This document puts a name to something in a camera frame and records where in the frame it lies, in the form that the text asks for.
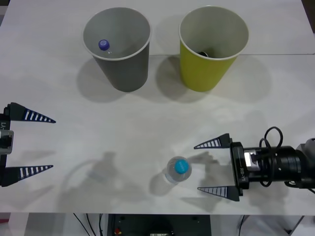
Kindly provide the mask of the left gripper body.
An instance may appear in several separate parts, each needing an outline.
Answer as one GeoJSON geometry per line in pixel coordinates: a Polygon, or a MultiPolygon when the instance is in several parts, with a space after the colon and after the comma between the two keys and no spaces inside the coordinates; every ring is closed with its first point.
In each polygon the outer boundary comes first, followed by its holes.
{"type": "Polygon", "coordinates": [[[4,114],[0,115],[0,171],[6,166],[7,155],[11,153],[10,120],[4,114]]]}

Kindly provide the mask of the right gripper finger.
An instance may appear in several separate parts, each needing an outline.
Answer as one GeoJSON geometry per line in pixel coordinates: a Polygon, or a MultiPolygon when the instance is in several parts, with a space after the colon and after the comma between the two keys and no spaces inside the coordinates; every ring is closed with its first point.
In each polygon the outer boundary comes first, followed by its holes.
{"type": "Polygon", "coordinates": [[[236,186],[198,187],[199,191],[238,202],[240,194],[236,186]]]}
{"type": "Polygon", "coordinates": [[[217,138],[210,139],[203,143],[200,143],[194,147],[194,149],[219,149],[229,148],[232,143],[232,139],[228,133],[220,135],[217,138]]]}

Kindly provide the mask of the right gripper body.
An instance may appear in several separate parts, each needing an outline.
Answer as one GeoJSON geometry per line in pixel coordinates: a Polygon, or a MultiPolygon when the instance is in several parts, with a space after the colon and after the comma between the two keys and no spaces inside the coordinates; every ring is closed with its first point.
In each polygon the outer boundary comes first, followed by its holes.
{"type": "Polygon", "coordinates": [[[230,144],[231,164],[234,186],[229,187],[230,197],[243,196],[243,190],[249,189],[251,182],[261,181],[261,167],[258,163],[259,147],[244,148],[240,142],[230,144]]]}

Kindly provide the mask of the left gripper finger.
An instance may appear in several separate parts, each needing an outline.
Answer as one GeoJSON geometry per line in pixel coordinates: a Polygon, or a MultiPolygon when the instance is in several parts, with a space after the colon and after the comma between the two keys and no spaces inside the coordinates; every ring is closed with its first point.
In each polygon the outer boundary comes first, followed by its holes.
{"type": "Polygon", "coordinates": [[[3,178],[0,181],[0,186],[8,187],[26,178],[32,177],[36,174],[46,171],[52,167],[53,165],[6,167],[4,169],[3,178]]]}
{"type": "Polygon", "coordinates": [[[8,116],[12,121],[56,123],[52,118],[14,102],[4,108],[4,115],[8,116]]]}

